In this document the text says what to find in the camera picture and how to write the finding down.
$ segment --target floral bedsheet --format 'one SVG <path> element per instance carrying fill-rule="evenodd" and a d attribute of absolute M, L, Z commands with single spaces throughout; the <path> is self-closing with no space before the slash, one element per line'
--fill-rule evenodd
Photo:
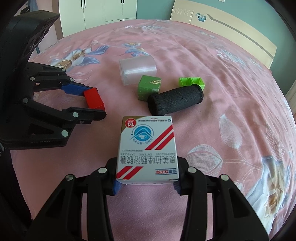
<path fill-rule="evenodd" d="M 287 101 L 271 72 L 239 46 L 167 20 L 88 29 L 31 60 L 65 68 L 76 82 L 98 88 L 107 112 L 102 121 L 77 126 L 66 147 L 12 152 L 32 216 L 65 175 L 88 175 L 117 155 L 123 116 L 149 115 L 136 87 L 122 85 L 118 65 L 142 55 L 156 60 L 161 92 L 177 88 L 180 77 L 204 80 L 203 102 L 172 114 L 178 155 L 204 174 L 228 174 L 272 237 L 295 205 L 296 127 Z M 35 93 L 34 99 L 59 110 L 86 107 L 83 97 L 63 91 Z M 124 186 L 108 198 L 115 240 L 179 240 L 186 202 L 172 186 Z"/>

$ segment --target cream headboard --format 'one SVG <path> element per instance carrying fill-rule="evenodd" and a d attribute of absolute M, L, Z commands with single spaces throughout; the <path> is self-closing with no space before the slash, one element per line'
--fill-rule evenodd
<path fill-rule="evenodd" d="M 189 23 L 229 39 L 270 68 L 276 46 L 239 18 L 201 3 L 175 0 L 171 21 Z"/>

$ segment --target omeprazole box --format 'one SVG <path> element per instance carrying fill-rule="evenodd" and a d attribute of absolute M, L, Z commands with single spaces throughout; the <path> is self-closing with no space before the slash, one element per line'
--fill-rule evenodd
<path fill-rule="evenodd" d="M 171 116 L 124 117 L 116 179 L 123 184 L 170 184 L 179 178 Z"/>

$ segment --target red diagonal stripe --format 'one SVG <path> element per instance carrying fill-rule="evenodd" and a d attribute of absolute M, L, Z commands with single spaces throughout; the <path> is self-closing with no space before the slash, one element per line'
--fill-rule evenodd
<path fill-rule="evenodd" d="M 173 125 L 170 125 L 159 137 L 157 137 L 154 142 L 152 142 L 145 150 L 152 150 L 169 132 L 173 129 Z"/>
<path fill-rule="evenodd" d="M 131 179 L 138 171 L 140 171 L 143 167 L 135 167 L 129 174 L 127 174 L 123 179 L 129 180 Z"/>
<path fill-rule="evenodd" d="M 123 176 L 129 169 L 131 169 L 132 167 L 130 166 L 126 166 L 123 169 L 121 169 L 117 174 L 116 174 L 116 178 L 119 179 L 121 176 Z"/>
<path fill-rule="evenodd" d="M 158 147 L 156 147 L 155 150 L 161 150 L 166 146 L 166 144 L 169 143 L 170 140 L 172 140 L 174 137 L 174 132 L 172 132 Z"/>

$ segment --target blue circular logo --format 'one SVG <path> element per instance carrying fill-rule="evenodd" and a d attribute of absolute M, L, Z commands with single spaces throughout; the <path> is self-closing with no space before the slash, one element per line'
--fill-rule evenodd
<path fill-rule="evenodd" d="M 151 128 L 148 126 L 138 126 L 134 131 L 133 137 L 138 141 L 147 141 L 152 138 Z"/>

